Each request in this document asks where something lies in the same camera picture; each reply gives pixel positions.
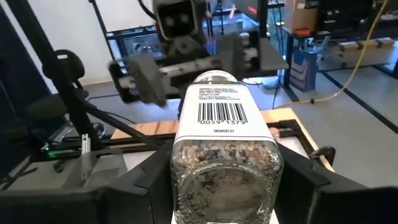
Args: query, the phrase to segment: chair backrest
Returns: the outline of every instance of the chair backrest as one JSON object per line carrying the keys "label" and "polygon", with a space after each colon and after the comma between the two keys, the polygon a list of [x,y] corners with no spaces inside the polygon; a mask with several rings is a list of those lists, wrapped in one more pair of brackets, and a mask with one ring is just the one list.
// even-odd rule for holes
{"label": "chair backrest", "polygon": [[77,56],[72,51],[65,49],[56,50],[55,55],[60,61],[61,67],[65,71],[67,77],[51,77],[50,74],[46,72],[46,69],[43,66],[42,70],[44,75],[51,80],[59,79],[59,80],[64,80],[65,82],[68,83],[75,83],[79,88],[81,88],[81,85],[78,80],[79,78],[85,75],[85,68],[79,56]]}

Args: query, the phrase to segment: robotic arm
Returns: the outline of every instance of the robotic arm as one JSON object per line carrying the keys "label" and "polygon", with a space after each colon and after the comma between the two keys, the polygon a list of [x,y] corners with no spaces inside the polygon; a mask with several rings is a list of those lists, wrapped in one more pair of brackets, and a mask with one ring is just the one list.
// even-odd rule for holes
{"label": "robotic arm", "polygon": [[[140,55],[111,62],[109,71],[123,102],[141,100],[165,106],[167,86],[177,88],[179,95],[184,96],[189,83],[205,71],[222,69],[242,80],[245,73],[259,70],[256,31],[222,36],[217,44],[218,54],[212,56],[207,52],[202,29],[208,16],[205,0],[154,0],[154,14],[139,2],[156,21],[165,57]],[[121,61],[127,67],[127,74],[121,71]]]}

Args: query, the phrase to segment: yellow cable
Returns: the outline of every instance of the yellow cable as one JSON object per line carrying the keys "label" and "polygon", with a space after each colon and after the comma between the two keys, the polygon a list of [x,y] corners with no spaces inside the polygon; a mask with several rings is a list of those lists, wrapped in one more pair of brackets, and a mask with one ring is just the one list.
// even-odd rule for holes
{"label": "yellow cable", "polygon": [[354,76],[356,75],[356,72],[358,71],[359,65],[361,64],[362,59],[363,59],[363,57],[364,57],[366,48],[368,47],[368,42],[369,42],[369,40],[370,40],[370,38],[371,38],[371,36],[372,36],[373,30],[374,30],[374,28],[375,28],[377,22],[379,21],[379,19],[380,19],[380,17],[381,17],[381,14],[383,13],[384,9],[386,8],[388,1],[389,1],[389,0],[384,0],[384,3],[383,3],[383,5],[381,6],[380,11],[379,11],[379,13],[377,14],[376,18],[374,19],[373,24],[372,24],[372,26],[371,26],[371,28],[370,28],[370,30],[369,30],[368,37],[366,38],[366,42],[365,42],[365,45],[364,45],[364,47],[363,47],[363,49],[362,49],[361,55],[359,56],[358,62],[356,63],[355,68],[354,68],[354,70],[353,70],[351,76],[349,77],[348,81],[346,82],[346,84],[345,84],[339,91],[337,91],[335,94],[333,94],[333,95],[331,95],[331,96],[328,96],[328,97],[319,98],[319,99],[314,99],[313,102],[312,102],[312,100],[291,102],[291,103],[286,103],[286,104],[280,105],[280,106],[276,107],[276,109],[277,109],[277,108],[281,108],[281,107],[283,107],[283,106],[288,106],[288,105],[297,105],[297,104],[304,104],[304,103],[313,103],[313,104],[314,104],[314,103],[316,103],[316,102],[328,101],[328,100],[331,100],[331,99],[333,99],[334,97],[340,95],[340,93],[342,93],[345,89],[347,89],[347,86],[351,83],[351,81],[353,80]]}

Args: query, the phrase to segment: barcode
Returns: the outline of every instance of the barcode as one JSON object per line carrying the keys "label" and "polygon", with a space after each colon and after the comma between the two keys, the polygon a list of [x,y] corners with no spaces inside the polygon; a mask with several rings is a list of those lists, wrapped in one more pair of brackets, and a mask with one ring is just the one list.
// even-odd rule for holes
{"label": "barcode", "polygon": [[241,103],[199,103],[200,121],[243,121],[248,119]]}

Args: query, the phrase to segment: jar lid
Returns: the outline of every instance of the jar lid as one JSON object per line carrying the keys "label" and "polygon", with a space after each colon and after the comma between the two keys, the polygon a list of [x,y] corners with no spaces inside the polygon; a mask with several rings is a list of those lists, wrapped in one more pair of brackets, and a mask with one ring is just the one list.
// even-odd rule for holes
{"label": "jar lid", "polygon": [[195,83],[195,82],[212,82],[212,81],[238,82],[238,80],[233,75],[222,70],[212,70],[202,73],[193,82]]}

